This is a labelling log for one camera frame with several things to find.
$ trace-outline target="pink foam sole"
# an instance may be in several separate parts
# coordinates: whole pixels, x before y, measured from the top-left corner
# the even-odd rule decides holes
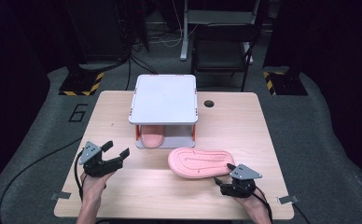
[[[232,156],[225,150],[189,147],[173,149],[168,162],[175,174],[192,179],[229,174],[231,170],[227,163],[234,164]]]
[[[163,125],[142,125],[141,141],[145,147],[159,147],[164,140]]]

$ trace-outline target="black backdrop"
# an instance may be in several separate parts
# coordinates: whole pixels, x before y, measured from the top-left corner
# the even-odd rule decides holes
[[[362,169],[362,1],[284,0],[264,66],[293,66],[301,47],[302,70],[327,100],[332,127],[348,157]],[[308,34],[315,16],[325,15]]]

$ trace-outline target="yellow black hazard tape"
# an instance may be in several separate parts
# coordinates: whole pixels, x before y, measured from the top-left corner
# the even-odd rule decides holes
[[[93,95],[97,91],[97,89],[99,89],[99,85],[102,81],[103,76],[104,73],[101,73],[97,76],[90,91],[59,91],[59,95]]]
[[[274,73],[276,75],[285,75],[285,74],[282,72],[263,72],[263,76],[265,77],[266,85],[268,86],[269,92],[271,93],[271,95],[275,95],[276,91],[271,81],[271,76],[270,76],[271,73]]]

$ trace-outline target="dark background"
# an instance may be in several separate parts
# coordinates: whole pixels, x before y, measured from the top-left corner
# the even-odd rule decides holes
[[[183,5],[179,3],[182,1],[175,2],[176,9],[182,12]],[[362,1],[338,0],[334,1],[336,4],[322,5],[324,2],[283,2],[265,65],[291,66],[298,50],[308,46],[307,53],[302,54],[301,72],[320,87],[327,100],[335,134],[349,158],[362,169]],[[138,13],[133,14],[135,17],[132,17],[134,20],[128,29],[144,26],[139,23],[144,22],[144,13],[141,11],[144,9],[138,5],[142,2],[135,3],[137,10],[134,12]],[[66,5],[62,0],[52,0],[51,4],[53,10],[49,11],[44,0],[0,0],[0,173],[46,99],[49,90],[47,74],[65,66],[65,52],[78,63],[86,63],[89,59],[89,51],[86,46],[83,47],[78,36],[79,31],[89,28],[82,25],[76,30],[73,9],[66,7],[71,7],[73,2],[70,0],[69,5]],[[159,8],[163,14],[173,10],[173,6],[166,4]],[[325,23],[309,33],[315,16],[323,10],[330,12],[325,16]],[[109,16],[111,12],[107,11],[105,15]],[[67,51],[59,50],[59,43],[53,33],[57,21],[60,22],[57,29],[62,34]],[[125,27],[117,21],[105,21],[108,23],[102,23],[101,32],[108,31],[118,36],[115,43],[112,42],[115,46],[113,50],[103,56],[113,60],[122,54],[123,47],[120,45],[124,44],[122,38],[125,37]],[[144,41],[144,32],[135,35]],[[100,46],[91,47],[93,50],[100,49]]]

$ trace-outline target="human arm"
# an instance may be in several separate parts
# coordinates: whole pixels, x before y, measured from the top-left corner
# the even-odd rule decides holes
[[[95,223],[97,212],[99,211],[102,202],[102,193],[105,188],[105,183],[114,173],[102,177],[91,177],[85,173],[80,176],[83,197],[77,224]]]
[[[256,189],[254,194],[263,201],[266,201],[260,190]],[[248,198],[233,199],[242,205],[244,210],[250,216],[251,220],[253,220],[256,224],[271,224],[268,209],[266,208],[265,204],[254,195],[251,195]]]

